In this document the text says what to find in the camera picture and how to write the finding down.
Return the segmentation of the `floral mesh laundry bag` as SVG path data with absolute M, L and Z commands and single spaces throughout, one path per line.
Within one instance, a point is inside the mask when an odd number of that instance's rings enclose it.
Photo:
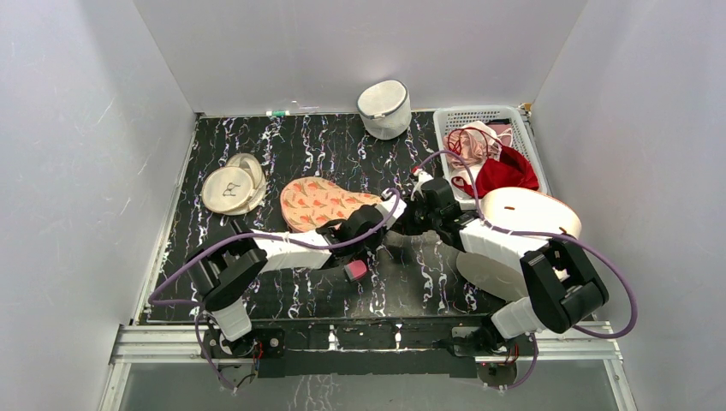
M 374 206 L 381 198 L 350 192 L 321 177 L 303 177 L 287 184 L 280 194 L 283 219 L 294 232 L 306 232 L 337 219 L 347 219 L 363 205 Z

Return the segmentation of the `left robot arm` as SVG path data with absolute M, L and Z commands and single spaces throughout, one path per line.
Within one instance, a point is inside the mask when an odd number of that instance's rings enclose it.
M 228 238 L 207 241 L 190 253 L 184 267 L 220 329 L 223 346 L 235 356 L 245 356 L 254 349 L 256 335 L 243 295 L 259 274 L 338 268 L 348 281 L 357 282 L 367 273 L 364 254 L 382 243 L 405 209 L 405 202 L 395 199 L 363 205 L 346 219 L 300 233 L 266 233 L 235 225 Z

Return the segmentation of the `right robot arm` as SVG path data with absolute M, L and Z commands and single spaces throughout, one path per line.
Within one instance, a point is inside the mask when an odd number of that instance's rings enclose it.
M 516 338 L 532 331 L 563 333 L 603 306 L 609 292 L 576 244 L 581 222 L 566 204 L 539 191 L 505 187 L 476 200 L 480 210 L 465 211 L 442 177 L 421 173 L 398 219 L 399 232 L 435 231 L 447 245 L 482 263 L 477 287 L 524 292 L 447 349 L 505 354 Z

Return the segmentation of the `pink bra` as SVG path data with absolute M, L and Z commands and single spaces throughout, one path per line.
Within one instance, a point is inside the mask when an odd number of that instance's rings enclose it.
M 506 123 L 484 123 L 474 121 L 456 128 L 443 137 L 443 145 L 462 158 L 462 161 L 449 157 L 449 164 L 455 169 L 463 169 L 483 164 L 488 159 L 499 160 L 504 147 L 511 147 L 513 129 Z

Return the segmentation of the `red bra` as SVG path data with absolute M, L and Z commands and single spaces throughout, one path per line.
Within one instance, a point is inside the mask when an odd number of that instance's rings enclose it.
M 462 161 L 455 154 L 448 156 Z M 465 165 L 463 169 L 453 168 L 449 181 L 454 188 L 472 199 L 481 199 L 489 192 L 507 187 L 539 190 L 538 178 L 532 165 L 512 147 L 504 147 L 499 160 L 488 159 L 483 164 Z

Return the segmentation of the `large cream cylindrical bag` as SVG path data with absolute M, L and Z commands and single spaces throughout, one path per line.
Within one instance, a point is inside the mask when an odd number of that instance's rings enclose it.
M 504 301 L 528 296 L 520 258 L 547 244 L 542 236 L 518 236 L 514 231 L 537 231 L 578 238 L 578 215 L 558 199 L 525 188 L 499 188 L 480 200 L 486 221 L 476 219 L 461 232 L 464 252 L 456 267 L 472 285 Z

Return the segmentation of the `white cylindrical mesh laundry bag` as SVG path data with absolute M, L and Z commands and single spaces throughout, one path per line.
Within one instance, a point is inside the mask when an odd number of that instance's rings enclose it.
M 363 91 L 356 107 L 372 137 L 392 140 L 403 134 L 412 120 L 410 93 L 398 80 L 384 80 Z

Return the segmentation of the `cream round laundry bag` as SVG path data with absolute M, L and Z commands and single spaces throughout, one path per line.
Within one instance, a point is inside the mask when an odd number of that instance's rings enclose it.
M 201 199 L 209 211 L 240 216 L 259 206 L 266 192 L 267 180 L 258 159 L 239 153 L 206 177 Z

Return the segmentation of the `pink and grey stamp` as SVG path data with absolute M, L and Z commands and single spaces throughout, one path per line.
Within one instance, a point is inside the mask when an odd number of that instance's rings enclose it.
M 354 260 L 349 263 L 347 263 L 343 267 L 343 271 L 345 274 L 346 279 L 350 283 L 359 282 L 362 278 L 364 278 L 368 273 L 368 267 L 366 262 L 362 260 Z

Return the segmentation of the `white plastic basket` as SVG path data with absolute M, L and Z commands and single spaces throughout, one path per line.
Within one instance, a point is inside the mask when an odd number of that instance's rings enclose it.
M 489 128 L 503 125 L 504 130 L 511 129 L 510 146 L 522 154 L 532 165 L 539 182 L 539 192 L 550 193 L 539 155 L 527 121 L 519 109 L 505 105 L 462 106 L 439 109 L 433 113 L 436 135 L 439 138 L 439 150 L 445 150 L 444 140 L 455 129 L 463 128 L 469 123 L 481 121 Z

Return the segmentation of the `green white small tube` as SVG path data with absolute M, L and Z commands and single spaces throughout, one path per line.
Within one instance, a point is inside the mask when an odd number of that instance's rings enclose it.
M 289 110 L 268 110 L 265 115 L 269 117 L 284 117 L 290 116 L 291 114 Z

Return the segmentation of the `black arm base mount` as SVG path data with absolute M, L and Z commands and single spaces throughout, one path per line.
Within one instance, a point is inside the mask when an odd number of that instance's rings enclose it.
M 209 319 L 197 336 L 217 370 L 240 386 L 253 378 L 313 374 L 426 375 L 509 384 L 527 352 L 525 337 L 504 340 L 483 315 L 253 321 L 235 343 Z

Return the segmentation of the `aluminium frame rail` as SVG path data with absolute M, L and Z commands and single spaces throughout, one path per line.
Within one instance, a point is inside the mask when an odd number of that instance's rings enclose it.
M 529 332 L 489 351 L 471 319 L 380 318 L 318 319 L 311 322 L 257 322 L 243 338 L 243 350 L 236 354 L 219 345 L 213 327 L 193 325 L 123 325 L 117 333 L 110 358 L 111 372 L 100 409 L 118 410 L 133 364 L 196 364 L 211 357 L 216 366 L 253 365 L 259 348 L 265 377 L 289 376 L 304 360 L 328 354 L 334 358 L 380 360 L 402 355 L 418 360 L 405 366 L 405 373 L 433 374 L 432 356 L 445 360 L 471 360 L 487 366 L 513 366 L 519 361 L 538 364 L 546 360 L 601 360 L 620 410 L 637 408 L 623 368 L 618 343 L 613 338 L 596 338 L 595 331 L 610 331 L 607 321 L 586 321 L 578 330 L 562 334 Z

